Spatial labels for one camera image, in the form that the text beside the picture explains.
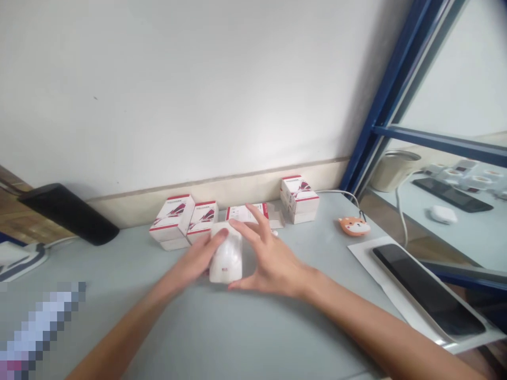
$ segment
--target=glass pane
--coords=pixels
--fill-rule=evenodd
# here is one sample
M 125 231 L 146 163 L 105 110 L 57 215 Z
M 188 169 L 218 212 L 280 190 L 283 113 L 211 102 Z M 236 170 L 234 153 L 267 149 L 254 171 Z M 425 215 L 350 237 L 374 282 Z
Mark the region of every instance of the glass pane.
M 507 146 L 507 6 L 468 1 L 393 123 Z
M 403 245 L 395 190 L 418 171 L 399 189 L 407 250 L 420 260 L 507 272 L 507 169 L 398 140 L 392 148 L 361 201 L 366 215 Z

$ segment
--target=pixelated area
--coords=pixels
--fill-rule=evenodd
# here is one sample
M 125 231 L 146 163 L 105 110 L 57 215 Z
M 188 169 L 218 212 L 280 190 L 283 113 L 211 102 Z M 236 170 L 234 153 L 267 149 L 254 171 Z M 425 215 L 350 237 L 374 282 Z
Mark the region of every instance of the pixelated area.
M 49 351 L 58 331 L 85 301 L 85 289 L 85 282 L 61 282 L 57 291 L 44 294 L 43 301 L 34 305 L 35 311 L 21 322 L 21 330 L 14 331 L 14 339 L 1 342 L 6 349 L 0 350 L 0 380 L 29 378 L 29 371 L 35 370 L 44 351 Z

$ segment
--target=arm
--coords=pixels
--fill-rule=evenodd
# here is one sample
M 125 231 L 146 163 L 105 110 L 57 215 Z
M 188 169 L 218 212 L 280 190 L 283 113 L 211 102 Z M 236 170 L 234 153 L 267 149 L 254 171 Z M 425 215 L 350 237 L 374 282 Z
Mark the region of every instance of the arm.
M 205 271 L 228 231 L 201 237 L 99 342 L 67 380 L 118 379 L 171 300 Z
M 257 224 L 231 220 L 257 256 L 257 269 L 229 289 L 298 298 L 326 314 L 391 376 L 398 379 L 480 379 L 480 374 L 408 324 L 301 263 L 273 236 L 269 221 L 247 205 Z

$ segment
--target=hand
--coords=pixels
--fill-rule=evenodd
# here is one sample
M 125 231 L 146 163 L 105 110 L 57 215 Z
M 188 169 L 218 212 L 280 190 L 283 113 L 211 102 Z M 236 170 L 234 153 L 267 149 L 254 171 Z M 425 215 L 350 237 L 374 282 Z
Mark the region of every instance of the hand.
M 231 219 L 230 225 L 250 242 L 257 256 L 257 268 L 250 277 L 229 284 L 229 289 L 257 290 L 288 297 L 300 297 L 313 268 L 302 263 L 269 227 L 269 220 L 250 204 L 247 209 L 259 224 Z
M 228 234 L 227 229 L 222 229 L 213 238 L 211 234 L 200 237 L 162 278 L 165 285 L 180 291 L 195 281 L 206 270 Z

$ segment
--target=black smartphone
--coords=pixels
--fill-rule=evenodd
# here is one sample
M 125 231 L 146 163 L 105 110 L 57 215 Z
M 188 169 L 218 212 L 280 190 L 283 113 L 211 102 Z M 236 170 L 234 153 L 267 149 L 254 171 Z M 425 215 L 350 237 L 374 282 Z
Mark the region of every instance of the black smartphone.
M 472 213 L 493 209 L 493 206 L 488 205 L 488 203 L 479 201 L 468 194 L 456 190 L 451 185 L 437 181 L 434 178 L 415 179 L 412 183 L 466 212 Z
M 448 335 L 476 335 L 486 328 L 400 246 L 373 248 L 373 257 L 391 274 Z

